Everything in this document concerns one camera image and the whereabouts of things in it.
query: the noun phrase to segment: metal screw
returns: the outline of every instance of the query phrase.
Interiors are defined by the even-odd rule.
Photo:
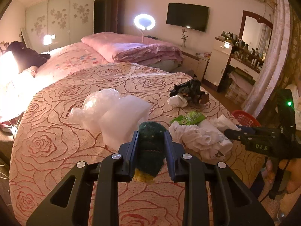
[[[182,157],[183,157],[185,160],[189,160],[189,159],[192,158],[191,154],[188,154],[188,153],[183,154]]]
[[[78,168],[82,168],[82,167],[84,167],[86,165],[86,163],[84,162],[84,161],[80,161],[80,162],[78,162],[77,164],[76,164],[76,166],[78,167]]]
[[[112,159],[118,160],[120,158],[121,158],[121,154],[119,154],[119,153],[112,154]]]
[[[219,168],[226,168],[227,167],[227,165],[226,165],[226,163],[224,163],[224,162],[219,162],[219,163],[217,163],[217,166],[219,167]]]

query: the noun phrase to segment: green packet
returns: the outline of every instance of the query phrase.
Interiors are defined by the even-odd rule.
[[[196,125],[201,121],[205,120],[206,117],[201,112],[191,111],[187,115],[179,115],[177,118],[173,119],[170,123],[177,121],[180,125]]]

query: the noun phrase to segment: ring light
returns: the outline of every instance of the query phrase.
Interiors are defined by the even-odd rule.
[[[150,25],[149,26],[144,26],[144,25],[140,24],[139,20],[141,20],[141,19],[147,19],[147,20],[149,20],[150,21]],[[155,19],[152,16],[150,16],[148,14],[139,14],[134,19],[134,25],[142,33],[142,43],[143,43],[143,40],[144,40],[144,32],[143,32],[143,30],[145,30],[145,29],[151,30],[152,28],[154,28],[155,25],[156,25],[156,21],[155,21]]]

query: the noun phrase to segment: wall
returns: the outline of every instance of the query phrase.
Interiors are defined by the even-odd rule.
[[[13,0],[0,20],[0,41],[21,41],[21,27],[25,26],[25,6]]]
[[[176,44],[182,43],[182,27],[166,24],[168,3],[208,6],[210,10],[206,33],[186,29],[187,47],[200,52],[211,51],[214,38],[219,36],[223,30],[238,35],[243,10],[257,13],[268,20],[270,20],[269,14],[273,14],[268,5],[265,7],[264,3],[256,0],[122,0],[122,2],[124,4],[121,7],[124,11],[121,13],[124,14],[124,18],[120,21],[121,32],[140,35],[140,32],[133,26],[133,20],[136,15],[147,13],[156,20],[155,28],[148,34]]]

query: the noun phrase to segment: bed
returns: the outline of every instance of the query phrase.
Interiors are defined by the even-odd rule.
[[[115,152],[103,143],[101,133],[89,132],[68,119],[70,110],[81,107],[90,93],[114,88],[122,96],[142,98],[152,104],[149,119],[166,128],[173,118],[195,110],[191,107],[172,108],[167,104],[169,91],[175,84],[191,79],[188,75],[167,73],[135,63],[102,64],[103,61],[97,61],[100,63],[80,69],[40,90],[23,115],[10,166],[12,206],[22,225],[78,161],[91,164]],[[212,96],[210,102],[198,110],[209,119],[224,114],[237,123]],[[246,151],[240,142],[235,141],[225,162],[250,187],[262,167],[264,157]],[[119,185],[120,225],[180,226],[183,202],[184,184],[172,183],[164,165],[154,184],[133,181]],[[211,207],[210,218],[213,225]]]
[[[102,32],[48,52],[51,58],[36,69],[35,77],[30,71],[22,72],[13,79],[14,85],[0,86],[0,99],[5,100],[0,103],[0,121],[18,116],[38,91],[78,70],[127,61],[170,72],[183,60],[181,50],[171,43],[147,37],[144,44],[138,42],[141,37]]]

